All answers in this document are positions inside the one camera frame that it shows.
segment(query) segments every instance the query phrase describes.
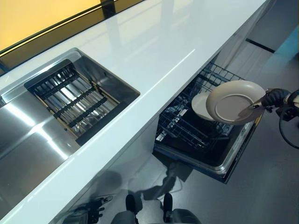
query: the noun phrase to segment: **gray floor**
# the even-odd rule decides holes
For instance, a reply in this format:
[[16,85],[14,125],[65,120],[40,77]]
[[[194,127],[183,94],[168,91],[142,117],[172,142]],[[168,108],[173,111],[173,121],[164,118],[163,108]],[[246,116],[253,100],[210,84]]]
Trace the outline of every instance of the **gray floor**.
[[[244,42],[239,57],[228,70],[262,87],[299,88],[298,30],[272,54]],[[299,145],[299,119],[286,123],[286,135]],[[140,192],[143,209],[140,224],[162,221],[160,201],[166,166],[154,156],[147,161],[128,189]],[[297,224],[299,222],[299,150],[288,146],[278,131],[278,116],[264,114],[227,184],[185,165],[175,163],[173,208],[188,209],[203,224]],[[148,200],[149,191],[156,200]],[[125,210],[123,191],[111,209]],[[102,223],[113,216],[104,215]]]

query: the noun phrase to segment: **yellow wall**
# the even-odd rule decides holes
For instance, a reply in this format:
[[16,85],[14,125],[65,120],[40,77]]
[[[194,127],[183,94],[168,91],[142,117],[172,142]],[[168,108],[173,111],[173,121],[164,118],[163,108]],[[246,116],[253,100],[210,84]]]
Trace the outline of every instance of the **yellow wall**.
[[100,3],[100,0],[0,0],[0,50]]

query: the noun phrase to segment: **open dishwasher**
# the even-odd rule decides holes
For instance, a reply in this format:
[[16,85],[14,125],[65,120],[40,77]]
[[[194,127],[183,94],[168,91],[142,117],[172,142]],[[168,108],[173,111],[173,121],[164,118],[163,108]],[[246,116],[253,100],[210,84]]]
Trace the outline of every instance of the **open dishwasher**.
[[241,77],[209,63],[160,114],[155,150],[227,183],[256,123],[223,124],[199,117],[191,107],[194,96]]

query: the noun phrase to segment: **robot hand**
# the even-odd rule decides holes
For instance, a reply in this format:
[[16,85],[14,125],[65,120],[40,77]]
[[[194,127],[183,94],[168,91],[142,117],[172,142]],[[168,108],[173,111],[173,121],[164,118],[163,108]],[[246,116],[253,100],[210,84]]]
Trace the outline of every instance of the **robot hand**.
[[290,121],[294,117],[299,117],[299,90],[290,93],[283,89],[270,89],[266,91],[266,95],[252,105],[253,108],[265,108],[268,112],[272,112],[273,107],[277,107],[277,115],[279,116],[279,131],[284,140],[294,148],[299,146],[292,144],[285,136],[282,121]]

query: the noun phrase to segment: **dish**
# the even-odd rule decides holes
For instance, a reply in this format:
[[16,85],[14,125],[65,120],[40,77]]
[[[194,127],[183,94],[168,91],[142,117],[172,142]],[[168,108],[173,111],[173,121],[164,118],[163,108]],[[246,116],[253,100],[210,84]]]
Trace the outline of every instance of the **dish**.
[[230,81],[217,86],[206,99],[206,109],[219,122],[242,125],[259,117],[264,109],[249,106],[265,95],[256,83],[244,80]]
[[201,92],[193,97],[191,106],[194,112],[203,119],[214,120],[206,110],[206,99],[209,96],[209,92]]

